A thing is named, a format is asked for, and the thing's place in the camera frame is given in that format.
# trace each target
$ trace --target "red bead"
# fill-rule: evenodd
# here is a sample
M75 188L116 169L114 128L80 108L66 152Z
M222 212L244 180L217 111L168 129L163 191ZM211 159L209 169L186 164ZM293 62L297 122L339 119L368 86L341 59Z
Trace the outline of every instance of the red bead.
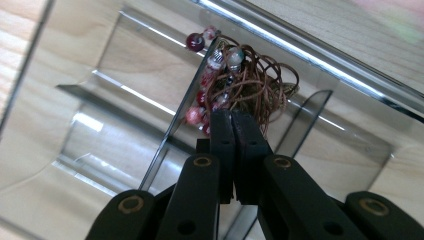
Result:
M206 93L203 91L199 91L196 96L196 101L200 107L205 107Z
M190 107L186 112L186 121L188 124L196 125L202 122L203 109L201 107Z
M210 74L203 74L202 80L200 81L200 86L202 86L203 88L207 88L211 81L212 78Z
M186 39L186 47L193 52L199 52L205 47L205 39L202 34L192 33Z

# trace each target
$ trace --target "wooden surface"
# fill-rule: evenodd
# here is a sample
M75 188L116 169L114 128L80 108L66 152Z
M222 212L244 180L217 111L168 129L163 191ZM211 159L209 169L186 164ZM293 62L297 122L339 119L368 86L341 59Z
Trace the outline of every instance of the wooden surface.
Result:
M109 200L52 165L80 104L55 86L91 75L121 8L114 0L55 1L0 144L5 239L83 239ZM16 209L34 214L17 214ZM52 217L36 217L47 212Z
M31 44L45 0L0 2L0 116Z
M424 93L424 2L248 0Z

